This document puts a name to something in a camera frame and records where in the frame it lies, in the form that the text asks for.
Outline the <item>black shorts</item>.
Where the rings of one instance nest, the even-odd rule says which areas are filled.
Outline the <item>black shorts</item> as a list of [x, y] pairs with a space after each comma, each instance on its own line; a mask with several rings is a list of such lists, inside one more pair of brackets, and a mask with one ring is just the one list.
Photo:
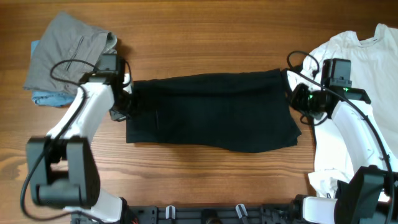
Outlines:
[[192, 144], [237, 152], [295, 146], [279, 69], [136, 81], [128, 143]]

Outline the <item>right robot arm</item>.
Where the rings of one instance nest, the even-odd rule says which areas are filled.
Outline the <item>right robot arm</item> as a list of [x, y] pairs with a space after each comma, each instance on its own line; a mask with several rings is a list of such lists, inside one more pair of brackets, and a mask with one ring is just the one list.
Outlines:
[[364, 89], [353, 88], [351, 62], [318, 63], [319, 90], [301, 83], [291, 105], [304, 115], [326, 114], [343, 137], [354, 169], [348, 183], [338, 182], [337, 198], [301, 198], [300, 219], [311, 223], [397, 223], [397, 158], [372, 116]]

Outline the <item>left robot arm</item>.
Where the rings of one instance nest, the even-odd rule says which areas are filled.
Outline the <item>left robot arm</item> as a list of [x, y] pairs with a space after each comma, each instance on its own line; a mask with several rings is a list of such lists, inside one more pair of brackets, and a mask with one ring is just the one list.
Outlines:
[[114, 121], [127, 118], [132, 78], [125, 72], [130, 66], [116, 54], [103, 54], [92, 68], [73, 83], [78, 88], [77, 95], [58, 124], [44, 137], [32, 137], [26, 144], [29, 172], [21, 189], [20, 208], [31, 220], [50, 219], [28, 212], [27, 192], [36, 206], [61, 209], [59, 218], [85, 217], [93, 223], [139, 221], [125, 199], [101, 188], [90, 149], [106, 113]]

